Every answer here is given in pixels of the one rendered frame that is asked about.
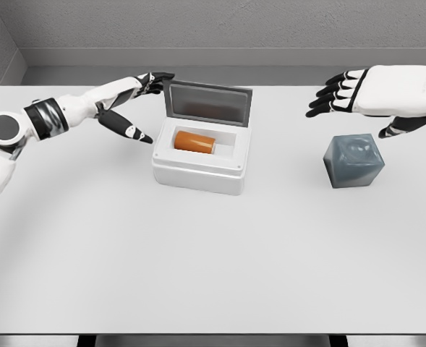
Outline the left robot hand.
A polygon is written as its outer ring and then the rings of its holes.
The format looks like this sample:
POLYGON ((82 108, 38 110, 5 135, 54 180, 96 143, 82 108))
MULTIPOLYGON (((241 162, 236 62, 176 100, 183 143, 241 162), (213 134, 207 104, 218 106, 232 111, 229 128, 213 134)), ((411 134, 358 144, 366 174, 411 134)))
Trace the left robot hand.
POLYGON ((115 112, 114 108, 141 95, 162 93, 163 82, 174 77, 175 74, 170 72, 148 72, 95 87, 84 96, 96 107, 95 117, 99 124, 122 137, 152 144, 150 136, 115 112))

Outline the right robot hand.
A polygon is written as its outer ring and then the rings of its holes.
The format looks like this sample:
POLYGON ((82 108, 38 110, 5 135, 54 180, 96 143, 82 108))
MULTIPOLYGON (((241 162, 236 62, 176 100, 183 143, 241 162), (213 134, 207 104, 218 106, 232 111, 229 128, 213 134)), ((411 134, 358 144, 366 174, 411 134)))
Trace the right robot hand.
POLYGON ((375 65, 348 70, 325 82, 307 118, 334 111, 391 117, 378 137, 391 138, 426 125, 426 66, 375 65))

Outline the grey translucent cube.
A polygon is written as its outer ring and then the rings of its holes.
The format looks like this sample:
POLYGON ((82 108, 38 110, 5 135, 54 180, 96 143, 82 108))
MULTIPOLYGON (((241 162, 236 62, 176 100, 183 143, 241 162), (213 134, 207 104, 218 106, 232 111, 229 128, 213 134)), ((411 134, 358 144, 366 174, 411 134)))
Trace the grey translucent cube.
POLYGON ((333 188, 369 186, 385 166, 371 134, 333 137, 323 162, 333 188))

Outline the grey-lined white box lid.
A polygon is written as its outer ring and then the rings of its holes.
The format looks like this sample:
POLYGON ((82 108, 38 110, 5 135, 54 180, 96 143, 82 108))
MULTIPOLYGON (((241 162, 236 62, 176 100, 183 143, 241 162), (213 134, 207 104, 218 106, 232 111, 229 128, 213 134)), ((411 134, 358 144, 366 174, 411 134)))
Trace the grey-lined white box lid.
POLYGON ((248 127, 252 89, 181 80, 163 82, 166 115, 175 119, 248 127))

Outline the orange cylinder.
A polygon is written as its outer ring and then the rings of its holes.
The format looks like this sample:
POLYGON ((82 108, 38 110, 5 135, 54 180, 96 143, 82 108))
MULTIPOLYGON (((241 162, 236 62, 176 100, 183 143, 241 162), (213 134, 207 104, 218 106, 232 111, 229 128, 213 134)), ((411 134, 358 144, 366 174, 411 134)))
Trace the orange cylinder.
POLYGON ((178 131, 174 138, 174 148, 196 153, 212 154, 216 140, 193 132, 178 131))

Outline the white open box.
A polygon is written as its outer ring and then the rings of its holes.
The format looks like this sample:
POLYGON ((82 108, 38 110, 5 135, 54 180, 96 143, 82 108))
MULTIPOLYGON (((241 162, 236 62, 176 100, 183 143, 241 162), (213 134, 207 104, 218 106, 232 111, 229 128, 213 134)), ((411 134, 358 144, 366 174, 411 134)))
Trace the white open box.
POLYGON ((168 117, 154 147, 152 166, 156 181, 172 187, 239 195, 250 148, 251 129, 168 117), (177 150, 174 139, 186 131, 212 137, 211 154, 177 150))

